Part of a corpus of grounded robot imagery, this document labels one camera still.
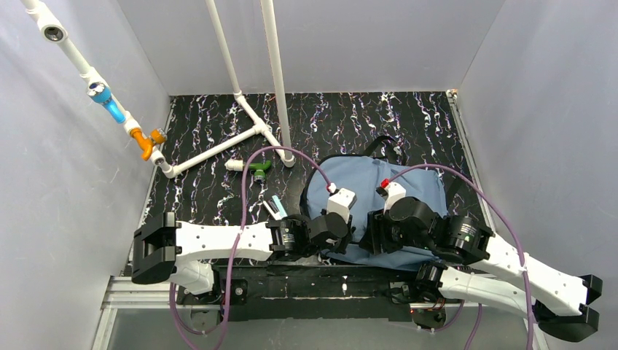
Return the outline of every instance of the blue fabric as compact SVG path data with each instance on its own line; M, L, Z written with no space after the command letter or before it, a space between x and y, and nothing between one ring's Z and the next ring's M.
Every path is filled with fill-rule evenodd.
M352 226L356 228L353 242L358 242L367 229L367 213L384 208L384 199L375 192L382 180L406 169L365 156L335 156L326 159L320 165L326 175L338 188L346 188L356 194L356 203L352 207ZM406 195L416 197L427 203L436 213L447 214L444 184L435 171L413 170L395 180L406 189ZM326 182L319 173L314 173L307 188L308 215L314 219L321 215L328 201L328 192L324 190ZM329 253L329 257L349 263L378 266L396 270L417 271L420 265L435 257L425 249L405 247L391 254L382 253L374 256L349 244L345 254Z

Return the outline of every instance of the marble surface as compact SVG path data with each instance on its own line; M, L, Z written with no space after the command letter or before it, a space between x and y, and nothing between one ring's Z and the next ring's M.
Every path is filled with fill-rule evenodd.
M314 160L336 153L361 152L376 136L389 135L406 152L408 165L438 163L469 176L445 93L297 93L286 100L292 145ZM275 96L248 95L247 101L279 137ZM172 100L163 154L168 162L178 164L251 126L232 95L178 96ZM224 163L230 158L246 159L264 146L266 139L253 136L175 179L167 179L158 171L145 217L175 211L178 219L196 224L239 225L241 173L226 171ZM272 160L273 167L265 183L251 181L248 187L249 222L267 219L259 203L275 194L289 214L297 213L300 193L311 170L303 161L285 168L274 152L258 156L257 161L263 160ZM452 177L444 175L444 181L448 186ZM477 196L465 186L450 211L482 219Z

